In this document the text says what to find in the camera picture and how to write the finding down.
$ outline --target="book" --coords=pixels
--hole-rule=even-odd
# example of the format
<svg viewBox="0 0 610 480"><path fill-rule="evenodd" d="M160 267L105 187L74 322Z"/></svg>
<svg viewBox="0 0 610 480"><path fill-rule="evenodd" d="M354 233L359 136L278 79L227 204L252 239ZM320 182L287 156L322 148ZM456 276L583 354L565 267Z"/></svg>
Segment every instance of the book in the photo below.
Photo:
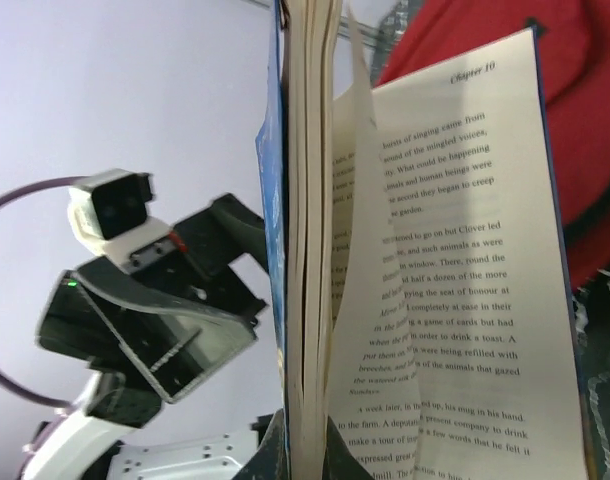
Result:
<svg viewBox="0 0 610 480"><path fill-rule="evenodd" d="M328 416L375 480L590 478L534 32L372 90L350 12L333 100L340 2L282 9L291 478Z"/></svg>

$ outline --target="purple cable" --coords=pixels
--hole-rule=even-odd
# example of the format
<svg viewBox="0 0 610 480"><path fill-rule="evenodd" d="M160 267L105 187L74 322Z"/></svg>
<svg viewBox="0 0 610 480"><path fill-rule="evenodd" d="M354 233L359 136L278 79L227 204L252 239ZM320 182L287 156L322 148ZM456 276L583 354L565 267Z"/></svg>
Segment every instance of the purple cable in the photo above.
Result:
<svg viewBox="0 0 610 480"><path fill-rule="evenodd" d="M52 180L44 180L42 182L36 182L21 188L17 188L16 190L13 190L9 193L0 196L0 208L3 208L5 205L12 203L14 200L18 200L19 198L25 197L32 193L42 192L43 190L49 190L52 188L70 186L75 181L80 180L81 178L84 177L54 178ZM29 400L33 403L38 403L39 405L45 405L46 407L68 408L71 406L71 403L65 400L44 397L42 395L32 392L26 389L25 387L19 385L18 383L14 382L1 371L0 386L8 390L9 392L18 395L21 398L24 398L25 400Z"/></svg>

